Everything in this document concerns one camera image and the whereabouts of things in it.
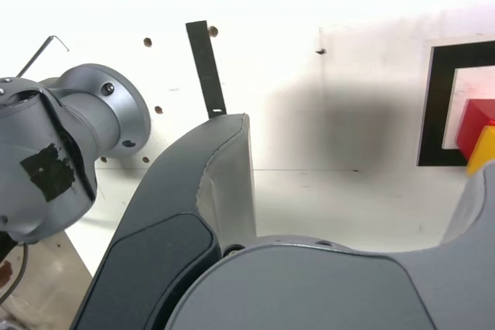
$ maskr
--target allen key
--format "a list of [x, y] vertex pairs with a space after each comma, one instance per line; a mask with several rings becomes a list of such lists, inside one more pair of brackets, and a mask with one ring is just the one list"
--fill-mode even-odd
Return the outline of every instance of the allen key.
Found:
[[53, 39], [57, 39], [63, 46], [65, 46], [65, 49], [67, 49], [67, 52], [69, 52], [69, 48], [63, 43], [62, 40], [58, 36], [51, 35], [48, 38], [46, 38], [45, 42], [41, 45], [41, 47], [37, 50], [36, 53], [34, 53], [34, 56], [31, 57], [29, 62], [22, 68], [22, 70], [17, 74], [17, 77], [22, 77], [24, 73], [28, 70], [28, 68], [31, 67], [31, 65], [38, 59], [38, 57], [43, 53], [43, 50], [46, 49], [46, 47], [52, 42]]

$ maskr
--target black cable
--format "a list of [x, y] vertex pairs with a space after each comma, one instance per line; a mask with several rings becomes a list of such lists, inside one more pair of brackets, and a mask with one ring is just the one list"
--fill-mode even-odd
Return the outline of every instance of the black cable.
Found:
[[22, 257], [21, 269], [19, 270], [19, 274], [15, 278], [14, 282], [12, 282], [12, 285], [10, 285], [7, 291], [0, 297], [0, 305], [4, 303], [4, 301], [10, 296], [10, 294], [12, 294], [17, 285], [19, 285], [19, 282], [21, 282], [22, 278], [24, 277], [24, 273], [26, 272], [26, 266], [28, 265], [28, 244], [24, 243], [22, 247], [24, 250], [24, 256]]

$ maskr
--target gray robot arm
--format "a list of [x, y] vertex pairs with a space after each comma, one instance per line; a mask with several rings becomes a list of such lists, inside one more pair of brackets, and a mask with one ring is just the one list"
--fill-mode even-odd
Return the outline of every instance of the gray robot arm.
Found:
[[35, 243], [67, 228], [96, 198], [95, 160], [134, 154], [149, 132], [141, 95], [106, 66], [0, 79], [0, 231]]
[[[447, 241], [432, 249], [367, 253], [309, 237], [255, 239], [252, 199], [223, 197], [252, 194], [247, 132], [245, 115], [216, 117], [155, 161], [73, 329], [495, 328], [495, 189], [487, 187], [495, 165], [470, 179]], [[224, 235], [225, 223], [239, 228], [237, 240]], [[238, 243], [236, 254], [226, 244], [220, 252], [225, 237]]]

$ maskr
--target white surface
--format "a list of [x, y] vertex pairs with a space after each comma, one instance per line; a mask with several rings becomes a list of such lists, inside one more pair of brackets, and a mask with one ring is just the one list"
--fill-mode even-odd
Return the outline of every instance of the white surface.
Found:
[[429, 51], [495, 39], [494, 0], [0, 1], [0, 75], [56, 34], [70, 52], [53, 42], [26, 77], [107, 64], [152, 114], [134, 158], [97, 163], [97, 202], [67, 231], [90, 272], [151, 164], [142, 157], [153, 161], [207, 119], [184, 26], [201, 19], [220, 31], [212, 41], [228, 111], [251, 116], [258, 233], [372, 250], [439, 242], [464, 174], [415, 166]]
[[457, 69], [450, 97], [443, 148], [458, 148], [457, 133], [468, 100], [495, 98], [495, 66]]

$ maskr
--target yellow block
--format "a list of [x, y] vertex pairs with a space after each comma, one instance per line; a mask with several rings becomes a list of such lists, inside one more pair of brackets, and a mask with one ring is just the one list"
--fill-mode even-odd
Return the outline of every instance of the yellow block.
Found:
[[467, 174], [472, 175], [488, 161], [495, 159], [495, 126], [486, 126], [467, 163]]

